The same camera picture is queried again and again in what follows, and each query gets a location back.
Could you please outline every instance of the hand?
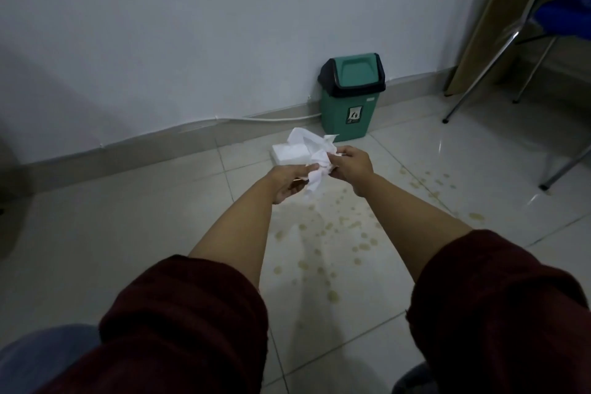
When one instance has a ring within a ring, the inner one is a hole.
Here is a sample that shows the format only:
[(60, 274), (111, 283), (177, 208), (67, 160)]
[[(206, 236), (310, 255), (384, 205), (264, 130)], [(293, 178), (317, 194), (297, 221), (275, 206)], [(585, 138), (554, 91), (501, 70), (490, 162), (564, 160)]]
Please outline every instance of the hand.
[(369, 154), (348, 145), (338, 147), (336, 152), (342, 153), (343, 156), (329, 155), (330, 163), (336, 166), (330, 176), (350, 183), (357, 196), (364, 196), (362, 183), (373, 174)]
[(308, 181), (298, 178), (307, 178), (308, 174), (318, 170), (317, 163), (313, 165), (277, 165), (265, 176), (273, 184), (273, 204), (279, 204), (292, 195), (299, 193)]

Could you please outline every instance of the blue chair seat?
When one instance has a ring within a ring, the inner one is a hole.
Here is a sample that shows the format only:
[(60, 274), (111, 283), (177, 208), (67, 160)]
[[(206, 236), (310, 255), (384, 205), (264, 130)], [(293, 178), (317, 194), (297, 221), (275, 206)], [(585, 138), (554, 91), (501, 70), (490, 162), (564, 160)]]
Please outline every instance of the blue chair seat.
[(591, 7), (580, 0), (553, 0), (536, 10), (534, 19), (547, 33), (591, 40)]

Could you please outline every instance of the metal chair leg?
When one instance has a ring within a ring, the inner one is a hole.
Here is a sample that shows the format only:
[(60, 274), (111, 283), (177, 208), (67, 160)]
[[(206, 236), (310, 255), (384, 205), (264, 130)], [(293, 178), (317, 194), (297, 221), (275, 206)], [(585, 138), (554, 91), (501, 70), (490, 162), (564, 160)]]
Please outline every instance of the metal chair leg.
[(540, 68), (540, 65), (543, 63), (544, 59), (546, 58), (546, 56), (550, 52), (550, 49), (552, 48), (552, 46), (554, 46), (554, 44), (556, 43), (557, 40), (558, 40), (558, 36), (555, 36), (555, 37), (553, 37), (551, 39), (550, 43), (548, 44), (548, 46), (544, 50), (544, 53), (542, 54), (542, 56), (540, 56), (539, 61), (534, 66), (534, 69), (529, 74), (529, 77), (527, 77), (527, 80), (525, 80), (525, 84), (523, 84), (523, 87), (521, 88), (521, 91), (519, 91), (519, 94), (517, 94), (517, 97), (515, 97), (515, 99), (513, 100), (513, 104), (517, 104), (517, 103), (520, 102), (521, 95), (523, 95), (523, 93), (525, 92), (525, 88), (527, 88), (527, 85), (529, 84), (529, 82), (531, 81), (531, 79), (534, 77), (534, 75), (536, 74), (536, 72)]
[(449, 118), (468, 99), (469, 95), (472, 93), (472, 91), (474, 90), (474, 88), (478, 85), (478, 83), (480, 83), (482, 81), (482, 78), (484, 78), (486, 76), (486, 74), (488, 74), (488, 72), (491, 71), (492, 66), (494, 66), (496, 64), (496, 62), (499, 61), (499, 58), (501, 56), (503, 56), (503, 54), (505, 53), (505, 51), (507, 50), (507, 48), (509, 48), (509, 46), (513, 43), (513, 41), (515, 40), (515, 38), (517, 38), (517, 36), (519, 36), (520, 33), (521, 33), (521, 29), (519, 29), (516, 32), (514, 32), (511, 35), (511, 37), (509, 39), (507, 39), (507, 42), (505, 42), (505, 45), (503, 45), (503, 47), (501, 47), (501, 49), (497, 52), (497, 54), (491, 60), (491, 62), (488, 63), (488, 66), (486, 66), (484, 68), (484, 70), (480, 73), (480, 75), (478, 75), (478, 78), (476, 78), (476, 80), (474, 80), (474, 82), (470, 85), (470, 87), (468, 88), (468, 90), (466, 92), (464, 92), (464, 95), (462, 95), (462, 98), (460, 98), (460, 100), (458, 100), (458, 102), (452, 108), (452, 110), (449, 111), (449, 113), (445, 116), (445, 118), (443, 119), (443, 122), (444, 123), (448, 123), (449, 122)]
[(591, 153), (591, 144), (587, 146), (584, 150), (582, 150), (578, 155), (576, 155), (569, 163), (563, 166), (560, 170), (556, 172), (554, 176), (552, 176), (548, 181), (540, 184), (540, 189), (544, 192), (552, 187), (552, 184), (562, 178), (568, 171), (570, 171), (575, 165), (583, 160), (587, 154)]

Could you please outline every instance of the dark red sleeve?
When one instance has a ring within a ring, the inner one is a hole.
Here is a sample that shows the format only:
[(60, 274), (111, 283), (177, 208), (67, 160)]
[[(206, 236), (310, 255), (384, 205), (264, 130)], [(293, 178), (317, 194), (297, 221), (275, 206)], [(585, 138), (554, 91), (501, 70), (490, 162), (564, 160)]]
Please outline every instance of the dark red sleeve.
[(103, 344), (44, 393), (258, 393), (267, 310), (228, 265), (173, 256), (119, 294), (100, 322)]
[(441, 393), (591, 391), (591, 314), (580, 285), (491, 231), (432, 258), (407, 319)]

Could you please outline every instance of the person's left hand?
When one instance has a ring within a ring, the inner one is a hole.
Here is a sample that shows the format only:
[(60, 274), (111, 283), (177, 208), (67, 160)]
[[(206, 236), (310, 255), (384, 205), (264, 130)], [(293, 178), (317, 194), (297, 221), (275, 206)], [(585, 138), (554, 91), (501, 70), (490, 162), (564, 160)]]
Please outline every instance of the person's left hand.
[(273, 183), (277, 190), (273, 198), (273, 204), (279, 204), (292, 195), (299, 193), (308, 181), (298, 178), (307, 178), (310, 172), (318, 170), (320, 166), (312, 165), (277, 165), (265, 176)]

